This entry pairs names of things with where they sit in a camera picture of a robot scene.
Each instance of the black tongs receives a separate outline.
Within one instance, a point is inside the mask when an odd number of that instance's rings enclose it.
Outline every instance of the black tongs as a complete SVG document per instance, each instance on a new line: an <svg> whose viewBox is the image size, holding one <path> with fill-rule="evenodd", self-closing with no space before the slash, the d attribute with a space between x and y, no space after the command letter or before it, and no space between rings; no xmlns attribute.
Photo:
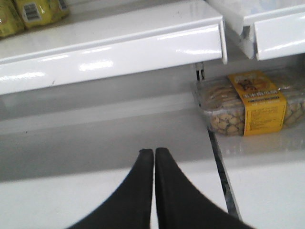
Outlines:
<svg viewBox="0 0 305 229"><path fill-rule="evenodd" d="M143 149L116 191L70 229L149 229L152 187L153 151ZM202 195L167 148L156 150L155 193L159 229L251 229Z"/></svg>

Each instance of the barcode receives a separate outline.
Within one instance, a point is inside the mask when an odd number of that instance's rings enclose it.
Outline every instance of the barcode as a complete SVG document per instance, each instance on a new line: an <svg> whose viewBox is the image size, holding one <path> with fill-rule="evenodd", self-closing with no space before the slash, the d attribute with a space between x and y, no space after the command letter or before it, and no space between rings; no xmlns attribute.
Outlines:
<svg viewBox="0 0 305 229"><path fill-rule="evenodd" d="M34 2L25 4L23 6L24 16L27 22L39 21L41 20L40 14L38 12L37 6Z"/></svg>
<svg viewBox="0 0 305 229"><path fill-rule="evenodd" d="M59 2L59 8L61 9L61 11L66 11L68 9L65 0L58 0L58 2Z"/></svg>

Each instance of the white shelf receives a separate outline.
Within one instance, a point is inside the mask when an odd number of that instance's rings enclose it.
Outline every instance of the white shelf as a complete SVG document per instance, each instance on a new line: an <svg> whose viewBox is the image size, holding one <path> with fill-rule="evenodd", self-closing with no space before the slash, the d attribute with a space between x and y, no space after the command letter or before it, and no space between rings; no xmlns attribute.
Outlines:
<svg viewBox="0 0 305 229"><path fill-rule="evenodd" d="M187 109L2 135L1 226L66 228L116 189L140 149L162 146L192 183L226 210L203 126L197 110ZM157 229L154 202L152 209Z"/></svg>
<svg viewBox="0 0 305 229"><path fill-rule="evenodd" d="M208 0L225 19L229 37L250 58L305 52L305 0Z"/></svg>
<svg viewBox="0 0 305 229"><path fill-rule="evenodd" d="M71 9L62 22L1 40L0 94L226 61L222 16L202 0L96 0Z"/></svg>
<svg viewBox="0 0 305 229"><path fill-rule="evenodd" d="M216 137L241 219L257 229L305 228L305 124Z"/></svg>

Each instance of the product on shelf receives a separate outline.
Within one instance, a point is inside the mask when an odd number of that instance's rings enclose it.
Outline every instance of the product on shelf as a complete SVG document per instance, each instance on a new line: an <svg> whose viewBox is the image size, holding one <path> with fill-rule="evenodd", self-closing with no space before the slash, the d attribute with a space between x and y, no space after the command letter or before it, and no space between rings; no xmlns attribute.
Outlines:
<svg viewBox="0 0 305 229"><path fill-rule="evenodd" d="M287 69L268 71L265 74L287 100L283 128L304 120L304 77ZM194 96L211 131L224 135L244 134L245 107L228 78L196 82Z"/></svg>
<svg viewBox="0 0 305 229"><path fill-rule="evenodd" d="M66 1L58 0L58 5L59 5L59 9L60 9L61 18L68 16L70 12L69 12L68 5L66 4Z"/></svg>
<svg viewBox="0 0 305 229"><path fill-rule="evenodd" d="M11 0L0 0L0 38L23 30L23 23Z"/></svg>
<svg viewBox="0 0 305 229"><path fill-rule="evenodd" d="M58 0L15 0L26 28L57 22L62 18Z"/></svg>

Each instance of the clear plastic tray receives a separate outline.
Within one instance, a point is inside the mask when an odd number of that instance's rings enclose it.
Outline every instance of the clear plastic tray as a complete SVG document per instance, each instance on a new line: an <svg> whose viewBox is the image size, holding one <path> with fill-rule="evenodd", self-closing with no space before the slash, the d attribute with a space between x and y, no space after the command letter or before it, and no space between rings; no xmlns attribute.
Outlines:
<svg viewBox="0 0 305 229"><path fill-rule="evenodd" d="M287 99L283 128L291 127L305 117L305 76L290 69L264 72ZM196 82L194 98L208 128L224 135L243 135L245 108L226 77Z"/></svg>

